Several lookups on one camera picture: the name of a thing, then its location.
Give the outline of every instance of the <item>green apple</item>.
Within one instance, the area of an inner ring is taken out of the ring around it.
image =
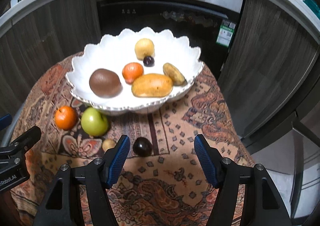
[[[109,123],[106,115],[93,107],[89,107],[81,116],[81,126],[87,134],[99,137],[107,132]]]

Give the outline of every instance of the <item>round table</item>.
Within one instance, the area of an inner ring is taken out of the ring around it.
[[[207,68],[181,100],[164,104],[149,115],[127,113],[110,117],[111,129],[101,138],[87,135],[80,121],[70,131],[54,123],[58,107],[69,105],[79,116],[86,106],[70,94],[65,74],[72,70],[70,56],[50,68],[34,85],[15,130],[15,139],[33,125],[41,128],[41,140],[26,153],[30,180],[11,190],[20,220],[32,225],[37,207],[59,167],[88,164],[103,156],[102,142],[146,137],[153,145],[151,156],[129,152],[116,185],[107,190],[111,206],[122,225],[205,225],[217,190],[206,182],[194,151],[194,137],[202,133],[210,146],[236,163],[252,166],[253,160],[239,140],[217,81]],[[92,225],[85,189],[81,188],[86,225]],[[233,225],[240,223],[244,186],[240,186]]]

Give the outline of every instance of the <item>black plum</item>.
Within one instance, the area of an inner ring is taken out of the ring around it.
[[[154,66],[155,59],[152,56],[145,56],[143,59],[144,66]]]
[[[139,137],[134,142],[132,150],[140,157],[148,157],[152,153],[152,144],[147,138]]]

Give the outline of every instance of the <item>fruit bowl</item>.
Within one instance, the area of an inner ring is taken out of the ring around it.
[[[163,74],[163,65],[169,62],[185,76],[184,86],[174,86],[172,92],[162,98],[135,97],[132,94],[131,85],[126,84],[122,76],[122,69],[130,62],[143,65],[134,51],[136,42],[141,38],[149,38],[155,45],[155,64],[152,67],[144,66],[144,73]],[[66,74],[66,79],[72,87],[73,97],[107,115],[116,116],[126,112],[152,113],[165,102],[177,101],[187,94],[204,67],[204,63],[199,61],[200,54],[199,47],[190,47],[188,37],[176,38],[168,29],[159,33],[148,27],[139,32],[124,29],[118,36],[104,35],[97,45],[86,45],[84,54],[72,59],[73,71]],[[111,70],[119,76],[123,86],[120,94],[111,98],[100,98],[92,92],[89,78],[99,68]]]

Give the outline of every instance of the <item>orange fruit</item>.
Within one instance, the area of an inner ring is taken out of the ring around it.
[[[132,62],[126,64],[122,70],[122,76],[127,84],[132,84],[134,80],[143,75],[143,66]]]
[[[63,130],[70,130],[75,126],[78,119],[76,111],[70,106],[60,107],[54,116],[57,127]]]

